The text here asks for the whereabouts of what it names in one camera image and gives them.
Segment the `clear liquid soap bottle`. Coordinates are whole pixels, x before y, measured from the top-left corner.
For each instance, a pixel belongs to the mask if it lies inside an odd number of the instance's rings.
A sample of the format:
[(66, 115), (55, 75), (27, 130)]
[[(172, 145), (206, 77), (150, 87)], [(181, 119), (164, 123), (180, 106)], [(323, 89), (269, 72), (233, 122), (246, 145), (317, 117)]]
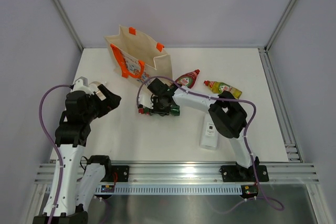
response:
[(89, 94), (96, 101), (104, 101), (107, 98), (106, 95), (104, 95), (102, 91), (99, 89), (100, 85), (102, 85), (102, 83), (98, 81), (94, 81), (88, 84)]

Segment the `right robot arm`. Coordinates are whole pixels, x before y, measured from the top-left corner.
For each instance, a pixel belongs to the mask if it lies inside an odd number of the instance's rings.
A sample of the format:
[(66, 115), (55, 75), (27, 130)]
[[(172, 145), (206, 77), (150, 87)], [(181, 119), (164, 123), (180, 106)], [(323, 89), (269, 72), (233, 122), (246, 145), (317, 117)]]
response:
[(197, 93), (176, 82), (167, 85), (162, 79), (154, 76), (148, 85), (152, 93), (152, 107), (146, 113), (179, 116), (182, 106), (207, 113), (217, 132), (230, 140), (235, 152), (236, 165), (228, 174), (242, 181), (256, 178), (259, 159), (251, 151), (246, 136), (251, 121), (247, 121), (247, 113), (240, 104), (248, 103), (254, 108), (251, 120), (256, 114), (256, 106), (249, 101), (235, 99), (228, 91), (218, 95)]

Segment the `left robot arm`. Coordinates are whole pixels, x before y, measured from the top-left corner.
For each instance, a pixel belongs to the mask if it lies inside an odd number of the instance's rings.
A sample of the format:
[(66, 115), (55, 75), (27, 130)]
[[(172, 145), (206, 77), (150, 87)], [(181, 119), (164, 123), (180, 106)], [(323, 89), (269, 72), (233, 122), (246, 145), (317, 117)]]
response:
[(33, 223), (87, 223), (96, 187), (101, 181), (114, 179), (111, 160), (106, 155), (91, 156), (83, 177), (77, 176), (91, 122), (116, 109), (121, 97), (98, 82), (82, 84), (77, 80), (69, 88), (66, 109), (51, 140), (58, 164), (50, 195), (43, 213), (35, 216)]

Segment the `green dish soap bottle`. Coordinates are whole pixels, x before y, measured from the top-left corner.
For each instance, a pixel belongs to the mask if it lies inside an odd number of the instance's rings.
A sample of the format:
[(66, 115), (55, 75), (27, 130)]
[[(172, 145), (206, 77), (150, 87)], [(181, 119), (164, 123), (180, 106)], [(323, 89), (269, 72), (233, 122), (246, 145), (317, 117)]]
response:
[(179, 106), (172, 106), (172, 107), (167, 107), (167, 108), (147, 108), (145, 106), (140, 105), (138, 107), (138, 112), (140, 114), (145, 114), (145, 115), (160, 115), (160, 116), (180, 116), (180, 107)]

